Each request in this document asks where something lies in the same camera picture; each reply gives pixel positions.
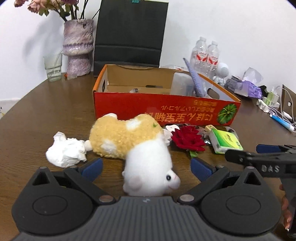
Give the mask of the person's right hand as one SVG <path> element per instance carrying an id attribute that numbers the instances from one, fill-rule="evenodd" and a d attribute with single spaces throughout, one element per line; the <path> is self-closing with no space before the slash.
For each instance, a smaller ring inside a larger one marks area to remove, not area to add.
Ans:
<path id="1" fill-rule="evenodd" d="M 283 225 L 286 230 L 290 229 L 290 226 L 292 224 L 293 214 L 288 208 L 289 202 L 287 197 L 284 195 L 281 199 L 281 210 L 282 210 L 282 216 L 283 216 Z"/>

